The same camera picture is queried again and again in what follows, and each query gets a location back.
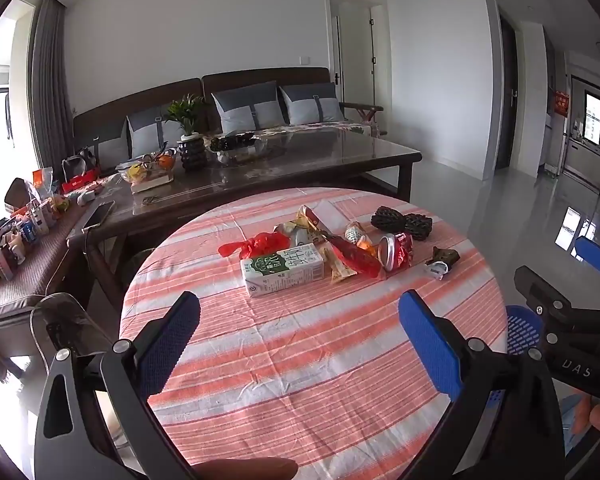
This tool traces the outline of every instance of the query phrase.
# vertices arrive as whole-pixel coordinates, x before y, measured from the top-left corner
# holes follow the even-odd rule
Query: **round table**
[[[162,393],[149,398],[189,463],[281,456],[298,462],[299,479],[396,478],[448,404],[398,322],[398,298],[415,288],[463,336],[505,351],[500,289],[471,242],[432,216],[430,236],[414,242],[413,266],[386,280],[326,278],[249,298],[237,253],[221,258],[218,246],[270,232],[301,205],[329,228],[355,219],[376,239],[370,218],[381,205],[432,216],[386,196],[331,188],[280,190],[213,209],[145,261],[126,294],[120,334],[134,338],[184,290],[200,298],[198,330]],[[424,271],[433,246],[461,255],[442,281]]]

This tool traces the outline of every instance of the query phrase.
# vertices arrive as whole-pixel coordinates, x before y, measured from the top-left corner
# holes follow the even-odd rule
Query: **black vase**
[[[182,136],[178,141],[178,151],[184,171],[195,171],[207,164],[205,139],[200,136]]]

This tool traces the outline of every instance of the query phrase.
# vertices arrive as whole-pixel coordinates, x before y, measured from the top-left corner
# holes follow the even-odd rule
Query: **gray curtain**
[[[36,155],[64,180],[62,161],[74,154],[74,134],[64,71],[64,5],[42,0],[32,30],[29,108]]]

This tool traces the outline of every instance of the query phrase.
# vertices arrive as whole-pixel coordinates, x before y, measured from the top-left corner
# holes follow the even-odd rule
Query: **sofa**
[[[221,118],[214,94],[247,86],[276,82],[279,88],[296,85],[329,84],[331,75],[327,68],[287,67],[240,70],[205,75],[173,82],[136,94],[116,99],[74,117],[74,148],[87,146],[96,156],[103,172],[110,173],[117,164],[132,156],[152,151],[163,141],[173,145],[179,136],[179,126],[162,120],[166,108],[183,95],[203,96],[205,113],[199,130],[203,134],[222,132]],[[329,126],[354,131],[363,135],[379,136],[374,115],[383,111],[381,106],[357,103],[339,103],[340,109],[356,110],[359,121],[341,120],[329,123],[312,123],[289,126],[288,107],[283,93],[278,92],[278,102],[286,124],[260,130],[261,135],[275,132],[302,132]]]

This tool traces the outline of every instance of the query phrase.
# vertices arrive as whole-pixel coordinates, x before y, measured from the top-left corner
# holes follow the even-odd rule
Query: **potted plant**
[[[196,133],[196,127],[202,118],[205,107],[202,96],[193,97],[191,94],[184,96],[180,101],[174,101],[167,108],[165,120],[180,123],[187,137]]]
[[[184,96],[167,108],[164,119],[180,123],[184,135],[178,141],[180,160],[185,171],[194,171],[206,166],[205,141],[196,131],[205,107],[202,96]]]

